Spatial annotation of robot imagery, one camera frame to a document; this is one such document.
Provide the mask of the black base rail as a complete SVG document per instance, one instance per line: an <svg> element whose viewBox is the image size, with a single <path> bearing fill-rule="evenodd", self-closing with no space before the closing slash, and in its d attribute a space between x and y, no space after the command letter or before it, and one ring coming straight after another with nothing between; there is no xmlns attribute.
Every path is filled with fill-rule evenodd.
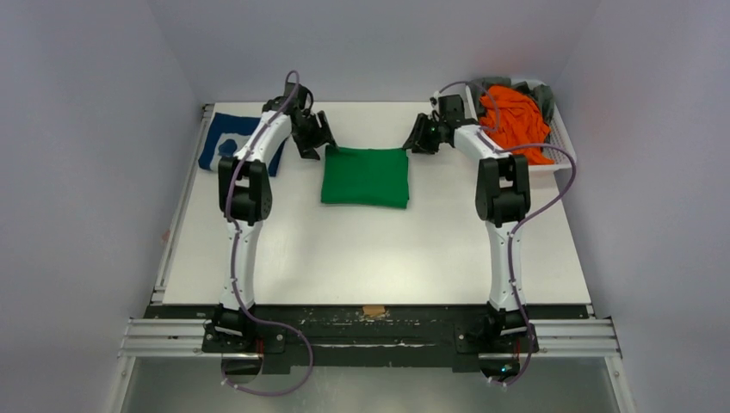
<svg viewBox="0 0 730 413"><path fill-rule="evenodd" d="M575 354L591 318L582 305L532 305L524 333L486 334L485 305L385 305L365 318L357 305L257 305L245 336L213 330L218 306L151 305L133 324L158 354L220 359L229 374L246 365L266 374L293 367L441 367L495 378L517 374L528 354Z"/></svg>

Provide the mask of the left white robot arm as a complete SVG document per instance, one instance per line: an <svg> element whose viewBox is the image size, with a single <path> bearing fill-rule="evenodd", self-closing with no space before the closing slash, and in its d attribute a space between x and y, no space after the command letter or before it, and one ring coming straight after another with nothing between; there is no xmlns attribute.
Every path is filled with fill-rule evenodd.
<svg viewBox="0 0 730 413"><path fill-rule="evenodd" d="M286 82L283 95L263 105L260 122L246 143L219 161L219 206L231 240L231 285L224 287L212 326L237 352L249 350L257 339L251 319L253 278L258 239L273 206L269 166L289 139L306 160L319 160L320 147L337 145L325 113L313 112L313 103L311 90Z"/></svg>

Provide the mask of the brown tape piece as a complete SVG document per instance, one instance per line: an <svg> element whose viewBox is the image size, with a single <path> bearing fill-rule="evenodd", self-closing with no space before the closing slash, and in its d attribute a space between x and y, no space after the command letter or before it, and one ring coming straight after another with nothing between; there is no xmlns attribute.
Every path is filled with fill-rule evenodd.
<svg viewBox="0 0 730 413"><path fill-rule="evenodd" d="M387 308L384 305L364 305L362 315L365 318L381 318L387 315Z"/></svg>

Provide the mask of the green t shirt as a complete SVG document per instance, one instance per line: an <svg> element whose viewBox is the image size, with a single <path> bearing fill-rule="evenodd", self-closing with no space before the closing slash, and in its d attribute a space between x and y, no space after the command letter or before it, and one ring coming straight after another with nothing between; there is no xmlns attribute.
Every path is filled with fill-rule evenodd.
<svg viewBox="0 0 730 413"><path fill-rule="evenodd" d="M409 157L402 149L328 146L320 200L327 205L407 208Z"/></svg>

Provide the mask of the folded blue t shirt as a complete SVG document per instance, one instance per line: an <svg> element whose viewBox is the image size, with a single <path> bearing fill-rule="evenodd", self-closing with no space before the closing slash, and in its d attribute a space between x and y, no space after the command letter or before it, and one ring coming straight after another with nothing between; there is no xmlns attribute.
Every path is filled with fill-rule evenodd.
<svg viewBox="0 0 730 413"><path fill-rule="evenodd" d="M260 122L259 117L217 113L207 129L198 167L216 172L222 157L232 157L252 138Z"/></svg>

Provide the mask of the grey t shirt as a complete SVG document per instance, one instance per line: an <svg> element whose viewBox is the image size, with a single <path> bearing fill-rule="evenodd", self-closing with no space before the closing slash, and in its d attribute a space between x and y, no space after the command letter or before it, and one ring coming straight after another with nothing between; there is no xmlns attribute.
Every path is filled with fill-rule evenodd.
<svg viewBox="0 0 730 413"><path fill-rule="evenodd" d="M541 110L543 119L550 126L550 122L554 117L554 93L552 89L545 84L530 86L526 82L513 83L508 77L487 77L470 82L469 86L471 87L473 101L477 108L478 119L486 111L479 103L479 98L483 94L489 95L487 90L493 85L506 86L531 97L536 106ZM546 138L546 144L549 142L550 134Z"/></svg>

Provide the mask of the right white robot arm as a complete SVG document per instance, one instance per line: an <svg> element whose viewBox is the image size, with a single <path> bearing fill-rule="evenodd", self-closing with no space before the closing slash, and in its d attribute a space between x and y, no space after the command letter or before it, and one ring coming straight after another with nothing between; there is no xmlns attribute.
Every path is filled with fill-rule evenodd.
<svg viewBox="0 0 730 413"><path fill-rule="evenodd" d="M467 117L461 96L435 93L430 104L429 114L417 115L402 149L433 155L447 144L477 162L474 204L486 226L492 265L483 337L490 348L503 350L529 326L518 246L518 225L531 208L528 161L499 146Z"/></svg>

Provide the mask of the orange t shirt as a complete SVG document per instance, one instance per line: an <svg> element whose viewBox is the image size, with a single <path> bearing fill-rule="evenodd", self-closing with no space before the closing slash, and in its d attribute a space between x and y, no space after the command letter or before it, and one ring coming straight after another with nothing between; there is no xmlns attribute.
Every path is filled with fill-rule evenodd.
<svg viewBox="0 0 730 413"><path fill-rule="evenodd" d="M551 132L531 97L502 85L490 86L479 103L486 110L479 123L503 149L527 144L546 144Z"/></svg>

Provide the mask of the white plastic basket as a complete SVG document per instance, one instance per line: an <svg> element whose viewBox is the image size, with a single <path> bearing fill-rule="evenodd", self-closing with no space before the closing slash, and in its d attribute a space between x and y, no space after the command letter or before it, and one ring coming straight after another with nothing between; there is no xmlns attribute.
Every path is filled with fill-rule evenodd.
<svg viewBox="0 0 730 413"><path fill-rule="evenodd" d="M530 86L545 84L537 80L513 79L513 83L526 82ZM478 113L474 104L470 82L465 86L467 116L478 121ZM568 136L566 126L561 118L554 96L554 117L550 122L550 142L547 144L527 144L517 146L516 153L524 155L528 159L529 172L533 175L552 174L559 170L568 170L570 160L576 157L572 142Z"/></svg>

